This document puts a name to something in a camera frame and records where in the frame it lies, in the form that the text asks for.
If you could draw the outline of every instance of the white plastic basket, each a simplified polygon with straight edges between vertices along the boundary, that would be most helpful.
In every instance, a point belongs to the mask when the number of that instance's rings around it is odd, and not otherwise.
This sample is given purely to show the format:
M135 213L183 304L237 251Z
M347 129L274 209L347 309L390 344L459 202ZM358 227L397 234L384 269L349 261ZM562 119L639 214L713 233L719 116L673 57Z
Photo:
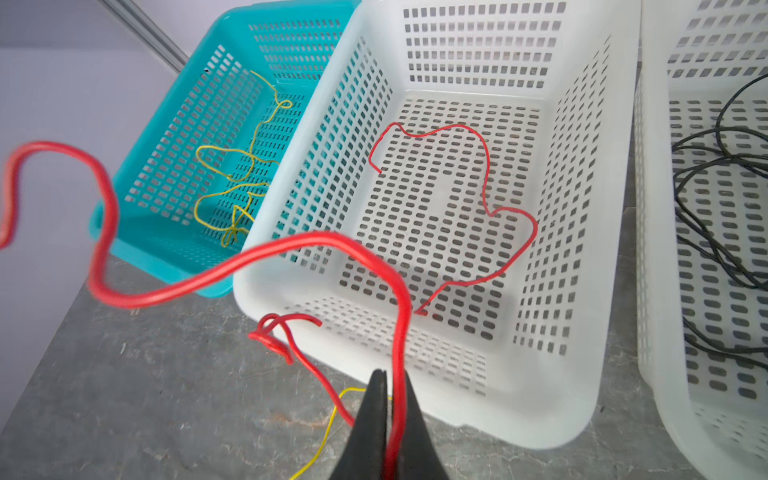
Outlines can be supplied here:
M363 2L349 22L264 199L245 247L336 230L401 271L415 305L406 366L422 409L530 448L562 445L598 395L613 292L636 72L637 2ZM294 324L309 355L367 382L390 366L396 305L348 257L306 249L236 274L240 308L318 316Z
M726 346L768 343L768 294L733 286L720 266L678 244L673 166L713 160L670 144L715 124L723 104L768 72L764 0L644 0L642 72L635 103L638 352L667 431L712 479L768 478L768 373L684 343L681 316ZM768 82L745 91L723 126L768 130ZM766 153L754 137L723 134L732 151ZM713 136L703 141L714 146ZM711 168L684 197L716 238L754 270L766 267L768 187L741 167ZM752 356L766 362L765 356Z

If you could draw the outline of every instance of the plastic basket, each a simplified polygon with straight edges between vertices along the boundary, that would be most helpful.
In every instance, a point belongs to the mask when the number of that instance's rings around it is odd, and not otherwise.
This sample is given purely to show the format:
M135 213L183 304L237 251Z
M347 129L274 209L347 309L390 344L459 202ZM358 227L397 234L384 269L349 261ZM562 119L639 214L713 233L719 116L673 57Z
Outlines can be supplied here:
M253 153L280 161L312 97L320 76L353 13L357 0L294 0L235 8L219 18L200 42L189 63L144 129L114 178L121 222L112 253L167 283L206 270L235 253L243 238L228 248L221 232L197 223L193 208L205 194L236 184L203 168L195 160L200 145L248 150L256 125L275 108L273 91L253 70L278 90L293 108L279 110L259 130ZM251 160L243 155L204 151L203 159L235 177ZM276 164L257 164L248 183L270 182ZM200 205L200 217L216 227L229 227L233 204L244 207L244 187ZM257 214L256 198L252 214ZM91 234L101 230L101 206L91 220ZM248 228L250 221L240 225ZM222 296L232 279L201 290Z
M725 346L766 345L768 294L734 286L720 266L677 243L676 230L695 233L675 218L673 168L714 157L672 155L670 144L714 127L731 95L768 72L766 18L768 5L750 0L646 0L643 8L635 104L639 363L672 439L712 479L768 478L768 372L686 345L681 315ZM723 125L768 129L766 94L763 82L745 91ZM768 148L754 137L723 136L732 151ZM713 136L702 144L714 146ZM768 187L742 170L708 169L684 198L746 265L765 269Z
M636 73L637 2L363 2L286 151L246 247L335 230L402 274L415 305L447 279L497 270L525 242L524 208L540 236L503 276L451 288L414 316L406 365L419 404L543 449L574 438L598 395L627 168ZM254 319L295 325L303 351L361 381L389 368L395 300L348 257L305 249L242 270L235 298Z

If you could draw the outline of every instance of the red wire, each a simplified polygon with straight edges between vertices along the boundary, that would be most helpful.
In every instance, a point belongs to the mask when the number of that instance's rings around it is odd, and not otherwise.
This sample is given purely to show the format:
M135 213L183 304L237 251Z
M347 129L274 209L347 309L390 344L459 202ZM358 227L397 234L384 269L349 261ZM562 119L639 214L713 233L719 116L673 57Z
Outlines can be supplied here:
M88 165L96 178L98 189L104 198L104 222L101 228L101 236L91 258L88 288L94 297L108 305L133 309L169 302L180 296L212 285L253 262L305 247L324 246L336 248L350 255L365 268L382 277L392 287L392 291L398 300L399 309L397 324L395 325L395 338L392 342L392 389L396 400L394 401L392 412L392 433L389 436L384 460L384 478L394 478L400 443L402 442L402 435L406 427L408 408L406 399L408 396L406 395L405 347L408 328L411 323L412 308L408 287L406 287L396 270L387 262L378 258L373 252L370 252L354 240L343 236L341 233L310 232L281 238L243 251L219 266L154 292L137 295L115 292L104 283L104 272L106 270L109 247L112 245L112 241L118 231L118 198L115 195L114 188L104 166L91 155L78 148L66 144L39 141L24 144L11 153L3 176L3 204L5 209L2 222L0 222L0 249L7 247L11 243L18 224L18 184L21 166L31 155L42 151L50 151L73 157L75 160ZM338 397L338 395L334 392L332 397Z
M264 324L268 321L272 320L272 323L267 325L266 327ZM278 339L276 339L273 336L270 336L269 333L278 325L283 327L283 331L286 333L286 338L288 339L288 345L290 345L290 349L293 351L293 354L299 357L299 361L304 364L304 366L314 374L315 377L320 381L320 383L323 384L323 388L325 388L326 392L328 392L328 395L331 397L331 400L333 400L333 404L336 405L336 408L339 410L339 414L346 420L347 423L349 423L349 426L352 426L355 424L355 419L352 418L352 416L347 411L344 404L341 402L341 399L339 398L339 394L336 393L336 390L333 389L333 386L331 386L331 383L328 381L325 375L323 375L322 372L320 372L316 366L314 366L303 353L301 353L301 350L299 350L299 347L296 345L296 342L293 340L293 334L290 331L290 328L288 328L288 325L286 325L286 322L288 320L307 320L312 323L314 323L317 326L321 326L323 322L318 320L317 318L310 316L310 315L304 315L303 313L291 313L290 315L277 315L276 313L269 313L262 317L261 321L259 321L259 326L256 328L255 331L248 334L248 338L251 340L258 340L259 342L263 343L268 349L272 350L273 352L277 353L278 355L283 356L283 358L286 360L288 365L293 364L293 358L291 357L290 353L288 352L288 349L286 348L285 344L280 342Z
M482 137L482 135L480 135L477 131L475 131L471 127L467 127L466 125L451 124L451 125L446 125L445 127L440 127L437 130L433 130L433 131L427 132L425 134L410 134L410 133L408 133L406 131L406 128L403 127L401 124L399 124L396 121L392 122L391 124L389 124L387 126L387 128L384 130L384 133L381 134L381 136L376 141L376 143L373 144L373 149L371 150L371 153L368 155L368 163L370 164L371 167L376 169L376 171L379 172L380 174L382 173L382 170L380 168L378 168L373 163L373 160L372 160L373 152L376 151L376 147L379 146L379 142L384 138L384 135L386 135L387 132L389 131L389 129L392 128L392 127L398 127L403 132L403 134L406 135L406 137L411 137L411 138L428 137L429 135L436 134L439 131L448 130L449 128L463 128L463 129L465 129L467 131L470 131L473 134L475 134L480 139L480 141L482 142L482 146L485 149L485 158L486 158L486 160L488 162L487 168L485 169L485 181L483 181L483 184L482 184L482 206L483 206L483 208L485 208L485 212L488 214L489 217L495 217L496 214L498 214L499 212L502 212L502 211L508 211L508 212L512 212L514 214L521 214L524 217L528 218L531 221L531 225L533 226L533 231L531 232L531 236L528 237L528 239L525 241L525 243L523 243L523 246L520 247L520 250L515 252L515 255L512 255L512 258L509 259L509 261L507 263L505 263L504 266L501 269L495 271L494 273L491 273L488 276L483 276L483 277L475 279L475 280L468 280L468 281L464 281L464 282L450 280L448 282L443 283L440 286L440 288L435 290L435 292L432 294L432 296L430 296L429 299L426 302L424 302L414 312L416 315L426 315L427 312L426 312L426 310L424 310L424 308L427 305L429 305L435 298L437 298L437 296L443 290L445 290L446 287L451 286L451 285L456 285L456 286L472 286L472 285L477 285L479 283L484 283L484 282L487 282L489 280L493 280L497 276L500 276L502 273L507 271L507 269L510 266L512 266L512 264L523 254L523 252L525 252L526 249L528 249L528 247L531 246L531 243L533 243L533 240L535 240L536 235L538 235L538 223L536 222L536 219L533 218L533 216L530 213L526 212L525 210L521 210L519 208L515 208L515 207L499 207L496 210L493 210L492 212L488 208L488 200L485 198L485 190L488 187L488 177L491 174L491 152L488 151L488 145L485 143L485 139Z

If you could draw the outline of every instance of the thin red wire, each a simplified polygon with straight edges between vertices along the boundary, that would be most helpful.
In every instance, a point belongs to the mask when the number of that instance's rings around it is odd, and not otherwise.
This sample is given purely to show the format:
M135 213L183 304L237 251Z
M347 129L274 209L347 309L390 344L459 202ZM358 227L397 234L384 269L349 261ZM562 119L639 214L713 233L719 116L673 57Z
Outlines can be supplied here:
M486 160L488 162L488 165L485 168L485 180L483 181L483 184L482 184L482 206L483 206L483 208L485 208L485 212L488 214L489 217L495 217L496 214L498 214L499 212L502 212L502 211L512 212L514 214L521 214L524 217L528 218L531 221L531 225L533 226L533 231L531 232L531 236L528 237L528 239L525 241L525 243L523 243L523 246L520 247L520 250L515 252L515 255L512 255L512 258L509 259L509 261L507 263L505 263L504 266L501 269L495 271L494 273L491 273L488 276L484 276L484 277L481 277L481 278L478 278L478 279L475 279L475 280L468 280L468 281L464 281L464 282L449 280L448 282L443 283L440 286L440 288L435 290L435 292L432 294L432 296L430 296L429 299L426 302L424 302L414 312L416 315L426 315L427 312L426 312L426 310L424 310L425 307L427 305L429 305L435 298L437 298L437 296L443 290L445 290L446 287L451 286L451 285L456 285L456 286L472 286L472 285L477 285L479 283L484 283L484 282L487 282L489 280L493 280L497 276L500 276L505 271L507 271L507 269L510 266L512 266L512 264L523 254L523 252L525 252L528 249L528 247L531 246L531 243L533 243L533 240L535 240L536 235L538 235L538 223L536 222L536 219L533 218L533 215L531 215L530 213L526 212L525 210L521 210L519 208L515 208L515 207L499 207L496 210L493 210L492 212L491 212L491 209L488 208L488 200L485 198L485 190L488 187L488 177L491 174L491 152L488 150L488 145L485 143L485 139L482 137L482 135L480 135L480 133L478 133L473 128L468 127L466 125L450 124L450 125L446 125L444 127L440 127L437 130L433 130L433 131L427 132L425 134L410 134L410 133L408 133L406 131L406 128L403 127L400 123L398 123L396 121L392 122L391 124L387 125L387 128L384 130L384 133L382 133L381 136L379 137L379 139L376 141L376 143L373 144L373 149L371 149L371 153L368 155L368 163L370 164L371 167L376 169L376 171L379 172L380 174L382 173L382 170L380 168L378 168L373 163L373 160L372 160L373 152L376 151L376 147L379 146L379 142L381 142L381 140L387 134L389 129L392 128L392 127L398 127L403 132L403 134L405 134L406 137L411 137L411 138L428 137L429 135L433 135L433 134L436 134L439 131L448 130L450 128L463 128L463 129L465 129L467 131L470 131L473 134L475 134L477 136L477 138L479 138L480 141L482 142L482 146L485 149L485 158L486 158Z
M395 338L392 342L392 388L396 400L392 412L392 433L389 436L384 460L384 478L394 478L400 443L406 427L408 408L406 399L408 396L406 395L405 347L412 308L408 287L396 270L373 252L340 233L310 232L274 240L243 251L219 266L154 292L136 295L115 292L104 283L104 272L109 247L118 231L118 198L104 166L78 148L66 144L40 141L24 144L11 153L3 175L3 204L5 209L2 221L0 221L0 250L11 243L18 224L18 184L21 166L31 155L42 151L73 157L75 160L88 165L96 178L98 189L104 198L104 222L101 236L91 258L88 288L94 297L108 305L132 309L169 302L212 285L253 262L304 247L325 246L339 249L360 262L368 270L382 277L392 287L392 291L398 299L399 309L397 324L395 325ZM332 397L338 397L338 395L333 392Z
M269 320L272 320L272 322L269 325L264 326ZM291 313L289 315L282 316L277 315L276 313L269 313L262 317L261 321L259 321L259 326L256 328L256 330L248 334L248 338L263 343L266 348L272 350L278 355L283 356L283 358L286 360L286 363L291 365L293 364L293 357L291 357L290 352L286 348L285 344L270 335L270 332L276 326L280 325L283 327L283 331L285 332L286 338L288 339L288 345L293 351L293 354L296 355L299 358L299 361L306 367L306 369L312 372L312 374L317 377L320 383L323 384L323 388L326 390L326 392L328 392L331 400L333 400L333 404L339 410L339 414L344 418L344 420L346 420L347 423L349 423L349 426L354 425L355 419L349 414L346 407L341 402L339 394L336 393L336 390L333 389L333 386L328 381L326 376L323 375L323 373L320 372L317 367L314 366L308 359L306 359L304 354L301 353L301 350L299 350L299 347L296 345L296 341L293 340L293 334L291 333L290 328L288 328L288 325L286 325L286 322L289 320L307 320L317 326L321 326L323 324L323 322L319 319L310 315L305 315L303 313Z

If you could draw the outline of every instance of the yellow cable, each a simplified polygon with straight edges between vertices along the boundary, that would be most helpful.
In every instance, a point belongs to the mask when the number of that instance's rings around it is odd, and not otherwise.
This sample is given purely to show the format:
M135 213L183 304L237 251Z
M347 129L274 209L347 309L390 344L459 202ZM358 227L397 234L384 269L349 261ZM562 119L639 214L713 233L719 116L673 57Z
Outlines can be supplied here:
M343 398L344 395L346 395L348 392L365 392L365 389L359 389L357 387L349 387L348 389L344 389L340 394L339 398ZM323 441L320 443L320 448L317 449L317 453L315 456L312 457L312 460L309 461L306 465L304 465L301 470L293 474L293 477L289 478L288 480L296 480L299 478L304 472L310 469L312 465L315 464L318 458L320 458L320 454L323 453L323 449L326 447L326 443L328 442L328 436L331 433L331 427L333 426L333 420L336 418L336 413L338 412L338 409L334 406L333 412L331 413L331 419L328 421L328 427L326 428L326 434L323 437Z
M260 162L263 162L265 164L278 164L278 165L280 164L280 162L275 161L275 160L264 160L262 158L257 157L256 155L253 154L253 146L256 144L256 137L259 134L259 129L261 128L262 125L268 124L272 120L274 120L275 115L277 115L277 111L279 109L282 108L284 110L287 110L287 109L293 107L293 102L292 101L290 101L290 100L280 101L277 98L277 89L275 88L274 85L269 83L266 80L266 78L264 78L261 75L257 74L253 70L250 70L250 73L256 75L258 78L261 78L261 80L264 83L269 85L269 87L272 89L272 91L275 94L276 107L272 111L272 114L270 115L270 117L267 120L263 120L263 121L259 122L259 124L256 126L256 129L253 131L253 137L251 138L250 147L248 148L248 151L244 151L244 150L241 150L239 148L222 148L222 147L217 147L216 145L200 145L197 148L197 150L195 150L195 158L197 159L197 161L200 162L201 165L203 165L208 170L211 170L214 173L217 173L217 174L221 175L222 177L226 178L227 180L229 180L229 181L231 181L231 182L233 182L235 184L240 184L240 185L237 185L237 186L235 186L233 188L230 188L229 190L227 190L225 192L220 192L218 194L203 195L202 197L197 199L197 202L194 205L194 219L198 223L200 223L201 225L203 225L203 226L205 226L207 228L210 228L211 230L215 230L217 232L224 232L224 235L222 235L222 237L221 237L221 246L224 247L224 248L227 248L229 245L231 245L232 243L237 241L237 234L239 234L239 233L243 233L245 235L248 234L249 230L247 228L238 227L238 225L240 224L240 221L242 221L243 218L248 218L251 222L255 221L253 216L250 213L248 213L248 210L250 209L251 205L253 204L253 199L255 197L263 197L264 194L254 194L252 192L247 192L248 193L248 204L245 206L245 208L242 208L240 205L233 205L233 207L232 207L232 225L230 227L227 227L227 228L214 227L210 223L203 221L200 218L200 216L197 214L197 209L200 206L200 202L202 202L206 198L219 197L221 195L226 195L226 194L228 194L228 193L230 193L230 192L232 192L232 191L234 191L234 190L236 190L236 189L238 189L240 187L259 187L259 186L267 186L268 187L269 186L269 184L243 184L242 182L247 180L248 177L250 177L250 175L253 173L253 170L256 168L256 161L260 161ZM238 154L246 155L248 158L250 158L250 168L248 169L248 171L246 172L246 174L243 177L241 177L241 178L234 178L232 175L225 174L223 171L216 169L213 165L210 165L205 160L203 160L203 158L200 156L200 152L203 151L203 150L215 150L215 151L220 151L220 152L224 152L224 153L238 153Z
M205 220L203 220L202 218L200 218L200 215L198 215L198 213L197 213L197 210L200 208L200 203L202 203L203 200L206 200L207 198L221 197L223 195L230 194L230 193L234 192L235 190L237 190L238 188L243 188L243 187L268 187L268 186L269 186L269 184L267 184L267 183L261 183L261 184L238 184L238 185L235 185L234 187L230 188L229 190L226 190L226 191L223 191L223 192L219 192L217 194L203 195L202 197L198 198L197 201L194 204L194 210L192 212L193 215L194 215L194 219L197 220L197 222L200 223L201 225L203 225L205 227L208 227L211 230L215 230L217 232L227 232L227 233L225 233L221 237L221 246L226 248L229 245L231 245L232 242L237 240L237 234L238 233L243 233L245 235L248 234L249 230L247 228L238 227L237 224L240 223L240 221L243 219L243 217L247 217L251 222L255 221L253 216L251 214L249 214L247 210L250 208L251 204L253 204L253 198L254 197L263 197L264 194L255 194L254 192L246 192L248 194L248 197L249 197L248 204L246 205L245 208L242 208L240 205L234 205L233 206L233 208L232 208L232 226L231 227L227 227L227 228L214 227L210 223L208 223ZM238 211L240 212L240 218L236 219L236 215L237 215Z

